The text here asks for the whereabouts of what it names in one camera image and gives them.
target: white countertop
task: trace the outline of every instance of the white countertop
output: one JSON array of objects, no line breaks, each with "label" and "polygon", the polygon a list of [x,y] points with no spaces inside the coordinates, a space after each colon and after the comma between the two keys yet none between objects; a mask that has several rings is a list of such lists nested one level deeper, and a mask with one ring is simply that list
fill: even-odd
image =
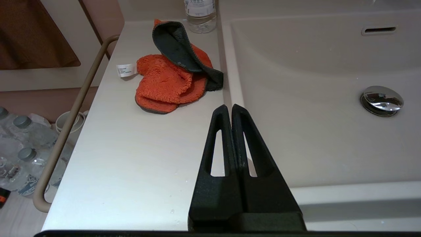
[{"label": "white countertop", "polygon": [[[126,22],[43,230],[187,230],[209,122],[223,96],[207,92],[167,115],[137,106],[142,76],[120,79],[116,65],[160,53],[152,28],[152,21]],[[188,34],[219,69],[217,31]]]}]

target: white sink basin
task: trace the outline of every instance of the white sink basin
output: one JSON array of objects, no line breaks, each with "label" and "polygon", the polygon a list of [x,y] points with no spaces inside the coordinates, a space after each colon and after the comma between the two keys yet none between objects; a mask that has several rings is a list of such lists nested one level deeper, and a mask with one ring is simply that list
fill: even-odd
[{"label": "white sink basin", "polygon": [[[310,230],[421,231],[421,9],[348,1],[323,13],[323,2],[226,19],[225,101],[252,115]],[[369,86],[405,106],[369,113],[359,102]]]}]

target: chrome drain stopper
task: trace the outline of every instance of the chrome drain stopper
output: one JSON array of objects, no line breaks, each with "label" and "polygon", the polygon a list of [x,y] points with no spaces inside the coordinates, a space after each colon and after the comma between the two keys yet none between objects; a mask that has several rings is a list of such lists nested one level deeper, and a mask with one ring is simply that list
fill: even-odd
[{"label": "chrome drain stopper", "polygon": [[370,113],[382,117],[393,116],[403,107],[403,98],[384,86],[367,87],[360,96],[360,102]]}]

